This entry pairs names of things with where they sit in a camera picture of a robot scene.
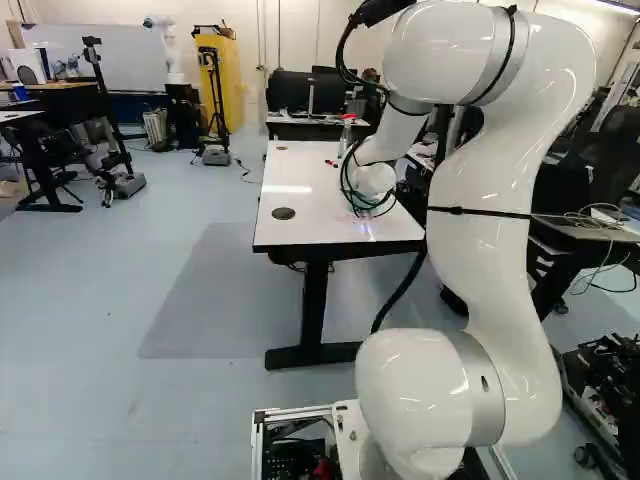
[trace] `black strap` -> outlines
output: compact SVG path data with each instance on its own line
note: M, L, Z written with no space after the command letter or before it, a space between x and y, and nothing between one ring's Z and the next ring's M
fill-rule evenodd
M431 210L434 212L450 213L451 215L480 215L484 217L503 217L503 218L517 218L519 220L531 220L531 215L528 213L500 212L495 210L479 210L475 208L463 208L463 207L432 207L432 206L428 206L427 210Z
M509 17L510 37L509 37L509 46L507 47L507 54L504 56L504 60L502 61L502 65L500 66L500 70L498 70L498 74L496 75L496 78L493 79L493 81L489 84L489 86L485 89L484 92L482 92L474 100L470 101L469 105L473 105L474 103L480 101L491 90L493 90L493 87L495 87L496 83L498 83L498 80L500 80L500 77L502 76L504 70L507 68L509 59L511 58L511 52L513 51L513 43L516 37L516 24L513 20L513 15L514 13L516 13L517 7L515 5L511 5L509 8L504 8L504 7L500 7L500 8L502 8L505 12L507 12L507 17Z
M393 102L391 100L389 100L387 102L387 104L392 107L394 110L399 111L400 113L402 113L403 115L407 115L409 117L424 117L427 113L429 112L425 112L425 113L411 113L411 112L407 112L406 110L402 110L401 108L396 107Z

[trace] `ceiling light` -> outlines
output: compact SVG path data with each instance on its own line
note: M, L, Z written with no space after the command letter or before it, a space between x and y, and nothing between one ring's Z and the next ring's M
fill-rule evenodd
M629 15L640 15L640 8L633 5L627 5L622 2L616 2L614 0L596 0L597 3L605 7L617 10L621 13L627 13Z

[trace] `wall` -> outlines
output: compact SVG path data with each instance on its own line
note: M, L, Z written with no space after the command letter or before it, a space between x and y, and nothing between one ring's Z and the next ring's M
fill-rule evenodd
M247 118L257 119L257 104L264 89L264 75L256 70L259 57L267 70L280 64L289 70L308 71L313 64L333 65L335 45L349 13L361 0L30 0L40 20L50 23L133 23L149 14L171 15L178 27L178 41L189 81L200 83L191 28L195 23L218 23L224 18L238 37ZM278 3L281 5L278 14ZM482 0L508 6L513 0ZM633 17L600 6L595 0L520 0L518 7L572 21L592 38L598 57L598 83L607 81L633 27ZM0 2L0 14L3 8ZM264 39L258 51L258 22ZM393 28L391 19L371 29L361 27L349 40L345 61L361 72L380 70L384 46Z

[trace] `person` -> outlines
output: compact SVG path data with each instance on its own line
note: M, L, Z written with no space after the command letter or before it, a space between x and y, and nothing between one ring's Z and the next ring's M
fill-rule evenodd
M380 75L375 68L365 68L361 78L366 82L372 83L378 83L380 81ZM366 100L362 119L371 125L373 129L377 129L380 123L380 117L382 116L380 94L375 87L365 85L362 89L362 95Z

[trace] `whiteboard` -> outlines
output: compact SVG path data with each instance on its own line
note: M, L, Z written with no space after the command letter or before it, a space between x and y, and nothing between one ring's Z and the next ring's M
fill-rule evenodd
M158 30L142 25L58 25L21 26L27 48L46 48L49 64L66 62L73 54L82 55L82 37L102 39L96 48L102 59L100 68L109 90L165 91L167 67L164 42ZM84 57L79 61L80 75L94 76L92 65Z

